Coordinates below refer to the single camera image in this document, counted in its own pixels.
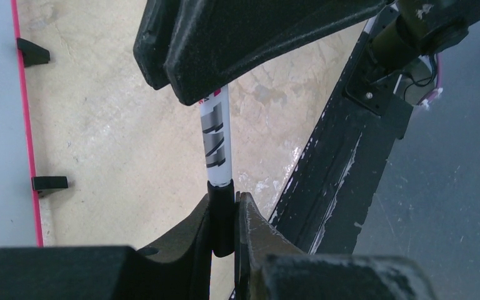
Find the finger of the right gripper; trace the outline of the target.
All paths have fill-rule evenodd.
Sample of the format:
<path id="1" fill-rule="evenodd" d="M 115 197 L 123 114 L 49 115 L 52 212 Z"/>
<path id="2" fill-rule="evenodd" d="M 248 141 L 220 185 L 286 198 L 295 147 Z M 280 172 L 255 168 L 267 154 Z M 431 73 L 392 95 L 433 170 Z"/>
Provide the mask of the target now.
<path id="1" fill-rule="evenodd" d="M 256 66 L 375 16 L 386 1 L 182 1 L 164 65 L 190 106 Z"/>
<path id="2" fill-rule="evenodd" d="M 146 2 L 132 52 L 145 82 L 155 90 L 172 84 L 164 65 L 180 13 L 190 3 Z"/>

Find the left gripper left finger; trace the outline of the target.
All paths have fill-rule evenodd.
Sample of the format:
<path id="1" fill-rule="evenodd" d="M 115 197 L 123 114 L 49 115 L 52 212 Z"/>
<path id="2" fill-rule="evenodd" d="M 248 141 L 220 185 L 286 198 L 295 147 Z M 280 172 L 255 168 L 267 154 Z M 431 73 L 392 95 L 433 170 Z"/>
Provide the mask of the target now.
<path id="1" fill-rule="evenodd" d="M 2 247 L 0 299 L 207 299 L 209 199 L 141 249 Z"/>

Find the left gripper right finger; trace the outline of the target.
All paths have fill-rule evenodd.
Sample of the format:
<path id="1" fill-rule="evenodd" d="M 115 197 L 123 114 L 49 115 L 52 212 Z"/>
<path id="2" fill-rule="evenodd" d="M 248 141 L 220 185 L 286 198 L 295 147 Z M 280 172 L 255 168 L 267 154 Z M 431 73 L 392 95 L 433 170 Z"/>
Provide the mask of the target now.
<path id="1" fill-rule="evenodd" d="M 236 194 L 236 299 L 436 299 L 412 260 L 398 256 L 308 254 Z"/>

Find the black whiteboard marker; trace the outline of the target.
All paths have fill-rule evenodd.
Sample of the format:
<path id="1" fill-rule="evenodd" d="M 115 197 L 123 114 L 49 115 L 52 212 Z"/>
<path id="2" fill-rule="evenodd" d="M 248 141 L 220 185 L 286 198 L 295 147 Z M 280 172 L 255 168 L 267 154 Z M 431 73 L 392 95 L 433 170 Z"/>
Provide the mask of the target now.
<path id="1" fill-rule="evenodd" d="M 233 180 L 228 86 L 203 98 L 199 108 L 207 178 L 212 186 L 225 187 Z"/>

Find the black marker cap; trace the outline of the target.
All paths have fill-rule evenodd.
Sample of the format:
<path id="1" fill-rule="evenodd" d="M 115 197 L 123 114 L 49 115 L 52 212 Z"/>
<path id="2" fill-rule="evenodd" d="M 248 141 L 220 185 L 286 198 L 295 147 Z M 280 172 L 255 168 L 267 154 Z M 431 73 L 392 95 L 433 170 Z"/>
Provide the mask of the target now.
<path id="1" fill-rule="evenodd" d="M 223 187 L 207 182 L 211 245 L 214 255 L 223 258 L 234 252 L 234 217 L 236 212 L 234 181 Z"/>

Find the whiteboard with red frame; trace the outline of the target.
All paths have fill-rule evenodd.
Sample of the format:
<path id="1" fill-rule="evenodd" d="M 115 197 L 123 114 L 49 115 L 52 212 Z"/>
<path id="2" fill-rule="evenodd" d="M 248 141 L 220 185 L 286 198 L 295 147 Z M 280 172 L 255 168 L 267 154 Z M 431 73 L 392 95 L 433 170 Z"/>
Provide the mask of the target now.
<path id="1" fill-rule="evenodd" d="M 15 1 L 0 1 L 0 247 L 43 243 Z"/>

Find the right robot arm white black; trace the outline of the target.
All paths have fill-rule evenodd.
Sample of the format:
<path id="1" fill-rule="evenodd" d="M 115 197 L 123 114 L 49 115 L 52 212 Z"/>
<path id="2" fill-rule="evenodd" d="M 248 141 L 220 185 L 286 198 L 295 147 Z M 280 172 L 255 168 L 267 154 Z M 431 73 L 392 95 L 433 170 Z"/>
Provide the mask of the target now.
<path id="1" fill-rule="evenodd" d="M 387 1 L 148 1 L 133 54 L 154 89 L 193 105 L 256 66 L 387 8 Z M 458 44 L 480 1 L 398 1 L 403 54 Z"/>

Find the black whiteboard stand foot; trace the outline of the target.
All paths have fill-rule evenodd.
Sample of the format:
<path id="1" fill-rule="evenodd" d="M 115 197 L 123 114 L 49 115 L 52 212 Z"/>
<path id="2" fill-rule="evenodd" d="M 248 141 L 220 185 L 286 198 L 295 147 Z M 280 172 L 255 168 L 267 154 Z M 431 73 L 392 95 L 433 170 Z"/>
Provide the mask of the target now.
<path id="1" fill-rule="evenodd" d="M 21 53 L 23 66 L 29 68 L 48 64 L 51 61 L 49 50 L 21 37 L 16 38 L 17 49 Z"/>

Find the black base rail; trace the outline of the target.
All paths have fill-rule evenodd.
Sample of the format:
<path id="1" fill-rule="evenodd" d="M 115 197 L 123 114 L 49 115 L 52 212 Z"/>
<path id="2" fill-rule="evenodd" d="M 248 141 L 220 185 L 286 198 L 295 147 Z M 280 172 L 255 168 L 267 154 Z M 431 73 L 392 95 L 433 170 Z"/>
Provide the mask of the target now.
<path id="1" fill-rule="evenodd" d="M 364 82 L 370 45 L 395 25 L 395 6 L 371 18 L 328 99 L 269 223 L 309 254 L 351 254 L 394 142 L 412 106 L 396 95 L 399 76 Z"/>

